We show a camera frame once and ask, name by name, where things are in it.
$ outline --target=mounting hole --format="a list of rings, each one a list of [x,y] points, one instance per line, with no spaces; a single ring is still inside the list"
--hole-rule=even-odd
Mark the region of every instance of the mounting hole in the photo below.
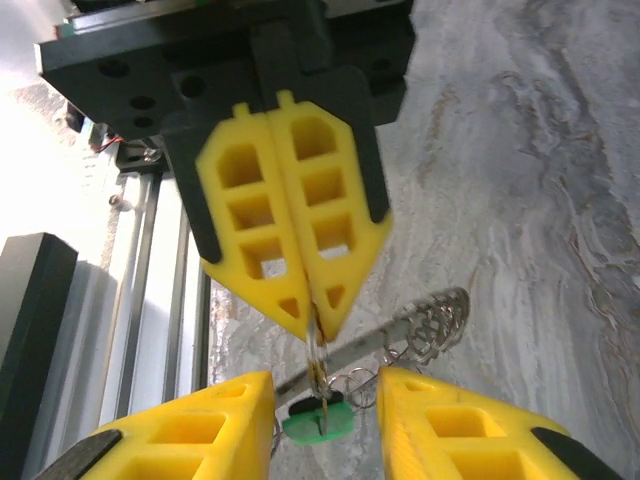
[[[130,68],[129,65],[127,65],[123,61],[111,58],[100,63],[98,65],[98,70],[100,70],[100,73],[105,77],[122,78],[129,75]]]
[[[172,47],[163,48],[160,55],[162,55],[162,58],[169,63],[177,63],[182,57],[180,52],[176,48]]]
[[[195,75],[191,75],[186,77],[182,82],[180,82],[180,91],[187,98],[197,98],[202,95],[206,84],[204,80],[200,77],[196,77]]]
[[[156,101],[151,97],[140,95],[139,97],[133,97],[129,100],[129,105],[136,110],[151,110],[156,106]]]
[[[133,119],[133,124],[138,128],[149,128],[153,125],[153,119],[149,117],[136,117]]]
[[[391,61],[388,58],[379,58],[371,64],[371,70],[374,72],[386,72],[391,68]]]

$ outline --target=black bracket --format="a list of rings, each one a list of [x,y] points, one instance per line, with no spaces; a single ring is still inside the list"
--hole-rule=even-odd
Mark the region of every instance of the black bracket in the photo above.
[[[162,137],[200,255],[218,263],[224,252],[195,159],[234,105],[277,108],[279,90],[351,126],[370,217],[380,222],[387,213],[374,126],[394,121],[402,103],[413,1],[360,4],[327,17],[320,0],[215,2],[41,44],[41,73],[125,140]],[[149,167],[125,156],[123,171]]]
[[[116,154],[116,167],[121,173],[145,174],[169,171],[163,142],[154,142],[149,138],[121,142]]]

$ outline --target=black metal frame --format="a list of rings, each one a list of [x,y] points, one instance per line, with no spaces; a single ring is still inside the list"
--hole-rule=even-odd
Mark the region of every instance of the black metal frame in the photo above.
[[[200,255],[218,263],[195,159],[234,105],[268,111],[279,90],[351,126],[371,220],[387,214],[374,126],[394,121],[404,97],[413,0],[369,1],[379,8],[332,18],[319,0],[219,1],[41,44],[41,74],[125,140],[159,136]]]
[[[40,409],[77,252],[39,233],[0,255],[0,466],[19,479]]]

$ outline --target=screw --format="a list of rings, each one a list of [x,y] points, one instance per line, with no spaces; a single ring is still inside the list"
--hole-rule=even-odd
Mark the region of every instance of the screw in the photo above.
[[[109,197],[109,205],[112,207],[117,207],[122,202],[122,197],[120,195],[111,195]]]
[[[145,148],[142,156],[145,162],[154,163],[160,160],[162,152],[159,148]]]

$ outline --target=red wire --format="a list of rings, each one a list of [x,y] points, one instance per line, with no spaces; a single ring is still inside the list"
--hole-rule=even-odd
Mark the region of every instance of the red wire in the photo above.
[[[115,137],[113,137],[111,140],[109,140],[107,143],[105,143],[104,145],[102,145],[100,148],[95,149],[94,151],[96,153],[101,153],[104,152],[107,148],[109,148],[111,145],[113,145],[114,143],[119,143],[123,140],[123,138],[120,135],[116,135]]]

